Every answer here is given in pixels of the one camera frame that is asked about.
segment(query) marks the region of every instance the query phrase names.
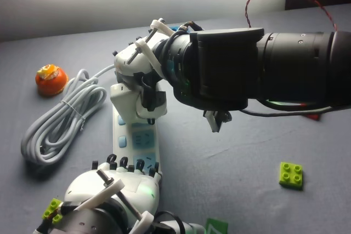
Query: table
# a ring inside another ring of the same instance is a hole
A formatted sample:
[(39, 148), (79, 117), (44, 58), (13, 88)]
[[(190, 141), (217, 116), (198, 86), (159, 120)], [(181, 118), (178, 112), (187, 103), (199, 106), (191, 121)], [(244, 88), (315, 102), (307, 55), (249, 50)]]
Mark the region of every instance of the table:
[[(327, 9), (339, 29), (351, 31), (351, 4)], [(253, 27), (264, 27), (266, 32), (332, 31), (318, 8), (250, 19)], [(199, 21), (199, 25), (246, 27), (246, 21), (243, 15)], [(70, 77), (81, 68), (92, 76), (113, 63), (114, 50), (145, 36), (147, 29), (0, 44), (1, 233), (32, 233), (49, 201), (63, 198), (70, 182), (90, 169), (92, 160), (101, 163), (112, 152), (112, 103), (107, 99), (60, 163), (37, 169), (24, 162), (20, 140), (25, 130), (61, 98), (40, 97), (35, 72), (53, 63)], [(107, 90), (115, 83), (112, 71), (99, 82)], [(225, 220), (229, 233), (347, 233), (351, 229), (351, 111), (325, 114), (320, 122), (233, 112), (233, 121), (224, 124), (220, 133), (212, 133), (201, 111), (180, 104), (168, 83), (162, 81), (161, 87), (167, 92), (168, 114), (158, 120), (164, 174), (160, 209), (185, 222), (204, 225), (207, 217)], [(254, 102), (249, 107), (263, 109)], [(281, 161), (303, 166), (303, 191), (278, 184)]]

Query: blue outlet socket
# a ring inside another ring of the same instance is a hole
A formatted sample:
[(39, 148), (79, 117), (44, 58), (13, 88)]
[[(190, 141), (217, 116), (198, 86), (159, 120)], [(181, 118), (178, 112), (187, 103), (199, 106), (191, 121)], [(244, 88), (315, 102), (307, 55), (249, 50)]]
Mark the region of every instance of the blue outlet socket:
[(144, 130), (132, 134), (133, 148), (137, 150), (155, 147), (154, 131)]
[(137, 166), (137, 161), (139, 159), (144, 160), (145, 165), (144, 165), (144, 173), (148, 173), (150, 168), (153, 167), (155, 168), (155, 163), (156, 163), (156, 157), (155, 157), (155, 153), (146, 153), (144, 155), (135, 155), (133, 158), (133, 162), (134, 162), (134, 166)]

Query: lime green building block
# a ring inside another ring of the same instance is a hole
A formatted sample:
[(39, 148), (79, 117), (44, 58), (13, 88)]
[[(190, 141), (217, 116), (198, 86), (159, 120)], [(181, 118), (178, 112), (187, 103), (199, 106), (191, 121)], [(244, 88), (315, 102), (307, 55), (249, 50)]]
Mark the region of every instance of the lime green building block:
[(279, 184), (282, 186), (302, 188), (302, 165), (281, 162)]
[(228, 223), (218, 219), (208, 218), (206, 221), (207, 234), (227, 234)]
[[(61, 200), (58, 200), (56, 198), (53, 198), (48, 206), (48, 208), (45, 210), (44, 214), (42, 215), (42, 219), (47, 218), (57, 207), (62, 203)], [(61, 220), (62, 216), (61, 215), (56, 215), (53, 218), (53, 224), (56, 224)]]

